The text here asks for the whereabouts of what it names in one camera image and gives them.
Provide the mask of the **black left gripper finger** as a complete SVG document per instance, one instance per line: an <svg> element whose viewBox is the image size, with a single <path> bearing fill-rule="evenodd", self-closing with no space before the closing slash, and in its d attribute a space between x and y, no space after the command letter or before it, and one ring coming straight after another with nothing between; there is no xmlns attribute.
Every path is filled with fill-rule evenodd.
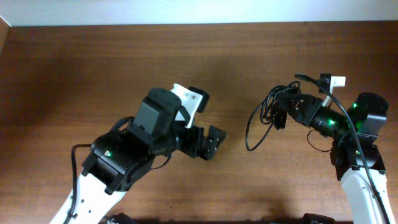
<svg viewBox="0 0 398 224"><path fill-rule="evenodd" d="M221 142L222 140L220 138L217 139L206 138L201 158L206 161L212 160L215 157L215 154Z"/></svg>
<svg viewBox="0 0 398 224"><path fill-rule="evenodd" d="M210 126L208 132L208 139L215 141L217 145L220 145L227 138L228 138L228 133L225 130L219 129L213 125Z"/></svg>

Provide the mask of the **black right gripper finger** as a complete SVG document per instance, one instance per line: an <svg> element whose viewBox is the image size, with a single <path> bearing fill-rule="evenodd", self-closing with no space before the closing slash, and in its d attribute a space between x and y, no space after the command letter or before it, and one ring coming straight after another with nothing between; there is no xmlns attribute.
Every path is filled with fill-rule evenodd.
<svg viewBox="0 0 398 224"><path fill-rule="evenodd" d="M279 99L277 100L277 110L282 114L288 114L293 119L298 118L298 110L296 109L297 101L290 99Z"/></svg>
<svg viewBox="0 0 398 224"><path fill-rule="evenodd" d="M279 95L279 99L284 102L286 105L293 105L295 103L310 103L313 104L316 102L316 97L309 94L289 94L283 93Z"/></svg>

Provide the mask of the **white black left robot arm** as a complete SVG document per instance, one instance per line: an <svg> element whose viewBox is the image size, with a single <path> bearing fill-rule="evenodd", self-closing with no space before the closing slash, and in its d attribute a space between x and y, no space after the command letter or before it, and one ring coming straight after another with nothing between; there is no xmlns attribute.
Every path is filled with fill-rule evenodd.
<svg viewBox="0 0 398 224"><path fill-rule="evenodd" d="M119 223L118 215L106 214L130 188L154 170L157 156L167 159L174 151L205 161L214 158L226 131L210 126L208 134L195 126L196 113L206 107L209 95L203 90L174 84L171 90L153 88L135 116L120 119L91 144L88 157L77 171L76 149L71 151L73 187L52 218L52 223Z"/></svg>

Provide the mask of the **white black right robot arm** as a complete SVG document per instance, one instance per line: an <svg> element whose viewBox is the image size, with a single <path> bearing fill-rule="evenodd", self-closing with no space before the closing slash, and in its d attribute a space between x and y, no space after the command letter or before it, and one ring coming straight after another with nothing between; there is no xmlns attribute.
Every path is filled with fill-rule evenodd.
<svg viewBox="0 0 398 224"><path fill-rule="evenodd" d="M277 109L296 122L333 138L331 163L351 207L354 223L394 223L386 168L375 141L387 119L388 104L364 92L343 114L312 95L283 93Z"/></svg>

